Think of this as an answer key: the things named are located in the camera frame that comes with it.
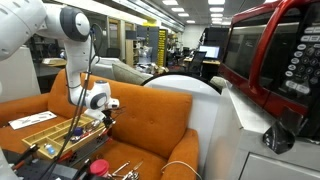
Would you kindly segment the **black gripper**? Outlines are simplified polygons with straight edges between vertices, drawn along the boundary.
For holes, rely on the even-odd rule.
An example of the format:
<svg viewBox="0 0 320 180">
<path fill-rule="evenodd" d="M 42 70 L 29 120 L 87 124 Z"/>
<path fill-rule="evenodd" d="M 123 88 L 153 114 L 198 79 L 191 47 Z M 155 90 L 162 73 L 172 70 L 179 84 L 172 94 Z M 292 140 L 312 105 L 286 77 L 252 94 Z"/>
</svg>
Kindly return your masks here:
<svg viewBox="0 0 320 180">
<path fill-rule="evenodd" d="M 105 115 L 103 123 L 107 129 L 110 129 L 116 123 L 116 121 L 111 117 L 112 111 L 103 110 L 102 113 Z"/>
</svg>

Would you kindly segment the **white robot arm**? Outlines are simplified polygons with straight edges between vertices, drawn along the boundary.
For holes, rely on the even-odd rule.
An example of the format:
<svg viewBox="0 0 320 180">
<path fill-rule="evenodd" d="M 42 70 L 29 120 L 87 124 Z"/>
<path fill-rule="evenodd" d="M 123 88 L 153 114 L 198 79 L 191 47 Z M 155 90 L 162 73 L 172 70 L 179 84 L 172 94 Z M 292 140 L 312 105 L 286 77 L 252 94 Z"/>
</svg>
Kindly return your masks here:
<svg viewBox="0 0 320 180">
<path fill-rule="evenodd" d="M 100 122 L 107 112 L 119 107 L 105 80 L 97 80 L 92 89 L 81 85 L 80 74 L 91 73 L 98 57 L 87 16 L 79 9 L 42 0 L 0 0 L 0 60 L 6 61 L 33 35 L 63 42 L 67 55 L 65 68 L 68 101 L 84 106 L 85 114 Z"/>
</svg>

